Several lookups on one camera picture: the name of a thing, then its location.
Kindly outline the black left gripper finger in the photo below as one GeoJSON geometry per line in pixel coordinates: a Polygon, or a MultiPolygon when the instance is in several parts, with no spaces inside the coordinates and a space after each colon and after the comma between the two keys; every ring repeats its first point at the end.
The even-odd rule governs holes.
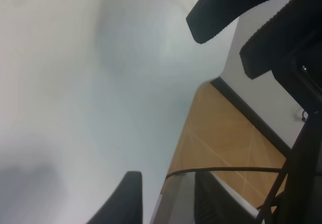
{"type": "Polygon", "coordinates": [[[258,213],[214,173],[195,174],[194,223],[255,223],[258,213]]]}
{"type": "Polygon", "coordinates": [[[310,38],[321,26],[321,0],[291,0],[241,48],[245,74],[255,79],[310,38]]]}
{"type": "Polygon", "coordinates": [[[186,17],[193,39],[203,44],[248,10],[269,0],[198,0],[186,17]]]}
{"type": "Polygon", "coordinates": [[[88,223],[143,223],[141,172],[127,172],[88,223]]]}

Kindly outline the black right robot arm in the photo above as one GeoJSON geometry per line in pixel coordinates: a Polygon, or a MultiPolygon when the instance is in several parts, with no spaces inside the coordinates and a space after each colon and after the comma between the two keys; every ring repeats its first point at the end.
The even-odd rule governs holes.
{"type": "MultiPolygon", "coordinates": [[[[203,44],[230,22],[268,0],[198,0],[186,21],[197,43],[203,44]]],[[[271,72],[308,117],[295,144],[278,170],[277,180],[255,223],[305,223],[312,212],[321,149],[321,0],[291,0],[242,46],[245,74],[256,79],[271,72]]]]}

